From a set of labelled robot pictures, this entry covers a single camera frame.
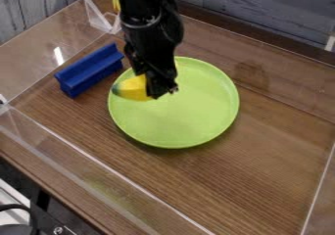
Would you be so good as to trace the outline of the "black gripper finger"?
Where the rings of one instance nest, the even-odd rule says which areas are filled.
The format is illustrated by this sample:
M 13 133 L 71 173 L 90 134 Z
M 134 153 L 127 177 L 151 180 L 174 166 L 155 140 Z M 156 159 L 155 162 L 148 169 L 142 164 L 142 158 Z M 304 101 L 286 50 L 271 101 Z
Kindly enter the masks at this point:
M 144 70 L 146 75 L 146 90 L 147 96 L 159 99 L 167 93 L 172 94 L 178 91 L 176 67 L 167 67 L 163 70 L 147 67 Z

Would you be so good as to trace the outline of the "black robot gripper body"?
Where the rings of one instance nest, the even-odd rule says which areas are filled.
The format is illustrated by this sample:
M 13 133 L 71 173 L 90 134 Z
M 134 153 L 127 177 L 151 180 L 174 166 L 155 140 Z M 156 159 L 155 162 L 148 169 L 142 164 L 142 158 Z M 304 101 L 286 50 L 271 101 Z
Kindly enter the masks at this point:
M 175 67 L 174 50 L 183 39 L 175 0 L 119 0 L 124 53 L 136 73 Z

